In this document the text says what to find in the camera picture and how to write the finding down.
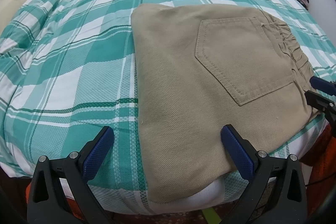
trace mattress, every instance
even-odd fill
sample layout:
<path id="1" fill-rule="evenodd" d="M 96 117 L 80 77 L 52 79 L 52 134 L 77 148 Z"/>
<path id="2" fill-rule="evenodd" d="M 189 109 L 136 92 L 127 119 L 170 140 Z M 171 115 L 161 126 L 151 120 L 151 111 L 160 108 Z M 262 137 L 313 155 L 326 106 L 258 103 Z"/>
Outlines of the mattress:
<path id="1" fill-rule="evenodd" d="M 41 155 L 66 157 L 108 125 L 114 147 L 89 181 L 104 209 L 151 215 L 233 201 L 247 185 L 238 172 L 192 197 L 162 204 L 147 199 L 130 26 L 141 3 L 261 9 L 289 25 L 315 75 L 334 78 L 336 49 L 296 0 L 27 0 L 0 37 L 0 166 L 12 177 L 32 176 Z M 318 115 L 271 155 L 303 156 L 325 126 Z M 72 197 L 65 180 L 62 185 Z"/>

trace pocket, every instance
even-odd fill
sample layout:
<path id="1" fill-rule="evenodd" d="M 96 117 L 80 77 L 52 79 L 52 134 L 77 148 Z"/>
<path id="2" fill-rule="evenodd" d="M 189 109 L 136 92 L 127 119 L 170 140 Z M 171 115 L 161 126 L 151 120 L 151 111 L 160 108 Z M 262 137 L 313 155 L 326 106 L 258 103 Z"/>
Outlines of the pocket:
<path id="1" fill-rule="evenodd" d="M 195 57 L 238 105 L 244 105 L 293 82 L 255 17 L 203 20 Z"/>

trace green and white checkered bedsheet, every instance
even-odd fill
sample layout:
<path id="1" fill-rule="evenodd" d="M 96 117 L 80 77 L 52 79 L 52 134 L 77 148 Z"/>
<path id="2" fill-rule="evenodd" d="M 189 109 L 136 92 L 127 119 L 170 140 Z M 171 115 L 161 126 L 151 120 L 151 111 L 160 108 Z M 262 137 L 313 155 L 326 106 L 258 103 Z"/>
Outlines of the green and white checkered bedsheet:
<path id="1" fill-rule="evenodd" d="M 334 78 L 336 49 L 296 0 L 27 0 L 0 38 L 0 162 L 12 176 L 31 176 L 39 156 L 66 157 L 103 125 L 115 143 L 89 182 L 102 206 L 160 213 L 147 200 L 138 138 L 137 74 L 130 15 L 141 3 L 256 7 L 287 22 L 315 74 Z M 325 126 L 322 115 L 274 152 L 299 156 Z M 246 181 L 219 179 L 220 202 Z"/>

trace black cable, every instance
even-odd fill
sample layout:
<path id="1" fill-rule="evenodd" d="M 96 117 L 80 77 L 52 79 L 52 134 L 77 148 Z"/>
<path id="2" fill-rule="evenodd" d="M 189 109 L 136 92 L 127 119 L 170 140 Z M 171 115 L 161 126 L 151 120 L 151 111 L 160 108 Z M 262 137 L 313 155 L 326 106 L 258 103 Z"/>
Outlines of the black cable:
<path id="1" fill-rule="evenodd" d="M 335 175 L 336 175 L 336 172 L 332 173 L 331 175 L 329 175 L 329 176 L 327 176 L 327 177 L 325 177 L 325 178 L 323 178 L 323 179 L 320 179 L 320 180 L 317 180 L 317 181 L 308 183 L 308 184 L 306 184 L 306 187 L 311 186 L 311 185 L 314 185 L 314 184 L 318 184 L 318 183 L 320 183 L 320 182 L 323 182 L 323 181 L 325 181 L 325 180 L 327 180 L 327 179 L 329 179 L 329 178 L 331 178 L 332 176 L 335 176 Z"/>

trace pocket stitching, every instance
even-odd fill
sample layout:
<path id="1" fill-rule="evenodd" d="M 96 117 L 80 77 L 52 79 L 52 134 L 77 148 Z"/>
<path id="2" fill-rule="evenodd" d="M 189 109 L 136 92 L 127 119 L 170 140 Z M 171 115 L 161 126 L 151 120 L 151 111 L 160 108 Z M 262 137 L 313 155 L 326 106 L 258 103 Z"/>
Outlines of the pocket stitching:
<path id="1" fill-rule="evenodd" d="M 239 20 L 237 20 L 236 18 L 235 19 L 233 19 L 233 18 L 229 18 L 229 19 L 231 19 L 231 20 L 234 20 L 234 21 L 241 21 L 241 19 L 249 19 L 250 20 L 250 22 L 252 23 L 252 25 L 258 30 L 258 28 L 256 27 L 256 25 L 252 22 L 252 20 L 250 19 L 250 18 L 239 18 Z M 273 92 L 273 91 L 276 91 L 276 90 L 278 90 L 278 89 L 281 89 L 282 87 L 284 87 L 284 86 L 286 86 L 286 85 L 289 85 L 290 83 L 292 83 L 293 82 L 293 80 L 292 80 L 292 76 L 291 75 L 286 75 L 285 77 L 283 77 L 283 78 L 281 78 L 281 79 L 277 79 L 277 80 L 275 80 L 275 81 L 272 81 L 272 82 L 270 82 L 270 83 L 267 83 L 266 85 L 262 85 L 262 86 L 260 86 L 260 88 L 264 88 L 264 87 L 267 87 L 267 86 L 270 86 L 270 85 L 273 85 L 273 84 L 276 84 L 277 82 L 282 82 L 282 81 L 286 81 L 286 83 L 284 83 L 284 84 L 282 84 L 281 86 L 279 86 L 279 87 L 273 87 L 273 88 L 271 88 L 271 90 L 269 91 L 269 92 L 267 92 L 267 93 L 265 93 L 265 94 L 262 94 L 262 93 L 264 93 L 264 92 L 261 92 L 261 93 L 259 93 L 259 94 L 253 94 L 253 91 L 255 91 L 255 90 L 259 90 L 258 88 L 256 88 L 256 89 L 254 89 L 254 90 L 251 90 L 250 92 L 248 92 L 248 93 L 241 93 L 238 89 L 237 89 L 237 87 L 234 85 L 234 84 L 232 84 L 230 81 L 229 81 L 229 79 L 219 70 L 219 68 L 217 68 L 216 67 L 216 65 L 214 64 L 214 63 L 212 63 L 209 59 L 208 59 L 208 57 L 206 56 L 206 54 L 204 53 L 204 45 L 205 45 L 205 38 L 206 38 L 206 35 L 207 35 L 207 30 L 208 30 L 208 25 L 220 25 L 220 24 L 223 24 L 223 21 L 225 21 L 225 19 L 223 20 L 223 19 L 214 19 L 214 20 L 202 20 L 201 21 L 201 24 L 200 24 L 200 26 L 199 26 L 199 29 L 201 29 L 201 27 L 202 27 L 202 25 L 203 25 L 203 23 L 204 23 L 204 21 L 217 21 L 217 20 L 221 20 L 222 22 L 219 22 L 219 23 L 208 23 L 207 25 L 206 25 L 206 28 L 205 28 L 205 32 L 204 32 L 204 39 L 203 39 L 203 43 L 202 43 L 202 55 L 201 56 L 199 56 L 199 51 L 198 51 L 198 47 L 200 46 L 199 45 L 199 35 L 198 35 L 198 37 L 197 37 L 197 42 L 196 42 L 196 58 L 199 60 L 199 62 L 202 64 L 202 61 L 201 61 L 201 58 L 200 57 L 204 57 L 212 66 L 213 66 L 213 68 L 216 70 L 216 72 L 217 73 L 219 73 L 220 75 L 222 75 L 223 76 L 223 78 L 227 81 L 227 83 L 228 84 L 230 84 L 234 89 L 235 89 L 235 91 L 236 92 L 238 92 L 240 95 L 242 95 L 242 96 L 247 96 L 247 95 L 249 95 L 249 94 L 251 94 L 251 96 L 252 96 L 252 98 L 245 98 L 245 99 L 243 99 L 243 100 L 239 100 L 239 98 L 236 98 L 233 94 L 231 94 L 229 91 L 228 91 L 228 93 L 235 99 L 235 100 L 238 100 L 238 101 L 241 101 L 240 103 L 238 103 L 239 105 L 243 105 L 243 104 L 245 104 L 245 103 L 248 103 L 248 102 L 250 102 L 250 101 L 252 101 L 252 100 L 255 100 L 255 99 L 257 99 L 257 98 L 259 98 L 259 97 L 261 97 L 261 96 L 263 96 L 263 95 L 266 95 L 266 94 L 269 94 L 269 93 L 271 93 L 271 92 Z M 263 38 L 265 39 L 265 37 L 267 38 L 266 39 L 266 42 L 267 42 L 267 40 L 269 40 L 268 39 L 268 37 L 266 36 L 266 34 L 265 34 L 265 32 L 263 31 L 263 29 L 261 29 L 261 34 L 262 34 L 262 36 L 263 36 Z M 275 51 L 275 49 L 274 49 L 274 46 L 273 46 L 273 44 L 272 44 L 272 42 L 271 41 L 269 41 L 269 43 L 272 45 L 272 48 L 273 48 L 273 50 Z M 220 82 L 220 84 L 225 88 L 225 86 L 224 86 L 224 84 L 222 83 L 222 81 L 221 80 L 219 80 L 219 79 L 217 79 L 219 82 Z"/>

